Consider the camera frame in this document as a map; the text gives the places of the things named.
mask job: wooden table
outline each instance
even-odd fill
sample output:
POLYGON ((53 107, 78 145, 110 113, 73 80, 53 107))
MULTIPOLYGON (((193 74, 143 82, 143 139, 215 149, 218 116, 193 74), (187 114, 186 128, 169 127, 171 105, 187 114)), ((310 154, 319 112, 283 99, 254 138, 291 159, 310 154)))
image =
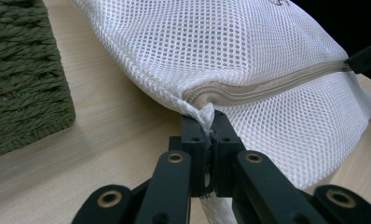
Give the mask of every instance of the wooden table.
MULTIPOLYGON (((69 223, 108 184, 135 188, 151 177, 180 115, 140 91, 67 0, 46 0, 76 107, 73 127, 0 157, 0 223, 69 223)), ((371 80, 360 77, 371 90, 371 80)), ((371 203, 371 123, 331 183, 371 203)), ((199 199, 191 223, 207 223, 199 199)))

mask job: zipper tape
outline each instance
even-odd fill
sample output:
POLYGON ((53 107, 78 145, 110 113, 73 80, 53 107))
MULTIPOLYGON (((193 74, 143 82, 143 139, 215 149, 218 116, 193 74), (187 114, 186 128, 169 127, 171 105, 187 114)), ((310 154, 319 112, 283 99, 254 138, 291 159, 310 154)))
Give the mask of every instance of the zipper tape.
POLYGON ((290 90, 318 77, 349 71, 351 71, 350 68, 344 62, 318 63, 284 77, 250 86, 231 86, 219 82, 205 83, 185 91, 182 98, 197 109, 202 109, 208 103, 243 105, 290 90))

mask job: white mesh laundry bag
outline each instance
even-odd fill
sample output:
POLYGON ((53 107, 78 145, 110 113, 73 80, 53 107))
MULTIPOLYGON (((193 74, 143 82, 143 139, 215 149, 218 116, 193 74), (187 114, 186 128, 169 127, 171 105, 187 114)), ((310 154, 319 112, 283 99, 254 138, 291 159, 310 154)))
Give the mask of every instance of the white mesh laundry bag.
POLYGON ((146 94, 207 131, 223 111, 298 188, 335 171, 371 118, 346 52, 290 1, 74 3, 146 94))

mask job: black linkage bar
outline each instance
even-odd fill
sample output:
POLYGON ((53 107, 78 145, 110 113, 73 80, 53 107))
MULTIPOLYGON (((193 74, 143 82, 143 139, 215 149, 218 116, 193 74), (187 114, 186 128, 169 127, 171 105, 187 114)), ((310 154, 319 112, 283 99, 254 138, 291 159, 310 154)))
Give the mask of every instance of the black linkage bar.
POLYGON ((188 223, 191 158, 178 150, 163 153, 135 223, 188 223))
POLYGON ((340 186, 326 185, 316 188, 312 203, 329 223, 371 223, 371 204, 340 186))
POLYGON ((95 190, 78 210, 75 224, 126 223, 132 193, 123 186, 108 185, 95 190))
POLYGON ((242 151, 234 170, 241 190, 234 200, 247 198, 262 223, 326 223, 266 155, 242 151))

